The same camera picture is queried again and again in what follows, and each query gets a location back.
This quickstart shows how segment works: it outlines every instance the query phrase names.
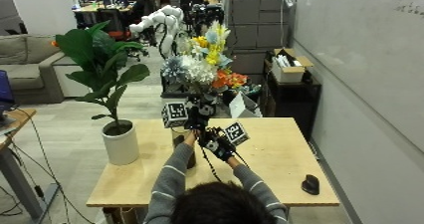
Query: black glove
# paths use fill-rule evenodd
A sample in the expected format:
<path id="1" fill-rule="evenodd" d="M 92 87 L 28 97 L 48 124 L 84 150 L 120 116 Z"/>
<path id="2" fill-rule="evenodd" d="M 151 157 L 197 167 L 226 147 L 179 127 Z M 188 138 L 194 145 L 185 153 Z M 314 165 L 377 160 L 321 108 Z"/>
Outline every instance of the black glove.
<path id="1" fill-rule="evenodd" d="M 202 135 L 200 140 L 200 145 L 208 148 L 214 156 L 222 161 L 228 161 L 236 152 L 236 147 L 222 136 L 218 135 L 216 130 L 205 132 L 205 135 Z"/>
<path id="2" fill-rule="evenodd" d="M 218 141 L 210 141 L 206 144 L 205 148 L 208 148 L 214 154 L 214 156 L 225 162 L 228 161 L 230 157 L 233 157 L 233 151 L 229 149 L 225 149 L 225 147 L 220 144 Z"/>

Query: whiteboard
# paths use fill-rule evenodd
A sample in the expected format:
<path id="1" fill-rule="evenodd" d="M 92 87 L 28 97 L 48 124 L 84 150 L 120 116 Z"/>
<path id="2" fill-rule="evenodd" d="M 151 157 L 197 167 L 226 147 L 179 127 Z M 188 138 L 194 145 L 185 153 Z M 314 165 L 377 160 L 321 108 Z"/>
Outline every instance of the whiteboard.
<path id="1" fill-rule="evenodd" d="M 424 151 L 424 0 L 297 0 L 294 40 Z"/>

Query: gray striped sweater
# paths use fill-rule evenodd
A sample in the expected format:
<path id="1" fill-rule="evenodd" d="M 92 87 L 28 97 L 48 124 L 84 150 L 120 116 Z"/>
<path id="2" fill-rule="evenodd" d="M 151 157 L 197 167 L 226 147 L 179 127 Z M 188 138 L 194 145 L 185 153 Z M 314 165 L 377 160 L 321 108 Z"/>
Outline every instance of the gray striped sweater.
<path id="1" fill-rule="evenodd" d="M 163 168 L 153 188 L 149 212 L 144 223 L 172 223 L 171 218 L 176 197 L 187 191 L 188 162 L 193 152 L 194 149 L 185 143 L 177 146 L 172 157 Z M 284 212 L 285 207 L 261 178 L 245 165 L 240 165 L 233 173 L 240 179 L 244 189 L 260 199 L 269 213 L 277 218 L 277 224 L 288 223 Z"/>

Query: black mouse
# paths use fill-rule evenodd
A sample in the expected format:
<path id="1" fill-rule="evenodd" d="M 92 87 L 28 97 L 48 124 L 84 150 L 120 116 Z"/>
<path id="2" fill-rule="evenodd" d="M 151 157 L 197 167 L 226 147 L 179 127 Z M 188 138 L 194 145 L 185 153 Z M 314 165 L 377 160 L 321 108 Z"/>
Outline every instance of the black mouse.
<path id="1" fill-rule="evenodd" d="M 319 180 L 314 175 L 306 174 L 305 181 L 302 181 L 302 190 L 311 195 L 319 194 Z"/>

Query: dark hair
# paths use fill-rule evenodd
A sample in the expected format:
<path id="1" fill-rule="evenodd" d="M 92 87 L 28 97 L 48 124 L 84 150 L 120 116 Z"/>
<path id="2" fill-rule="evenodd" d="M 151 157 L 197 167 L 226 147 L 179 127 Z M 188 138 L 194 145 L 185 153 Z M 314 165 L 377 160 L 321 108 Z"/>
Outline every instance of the dark hair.
<path id="1" fill-rule="evenodd" d="M 257 197 L 233 182 L 200 184 L 179 196 L 173 224 L 274 224 Z"/>

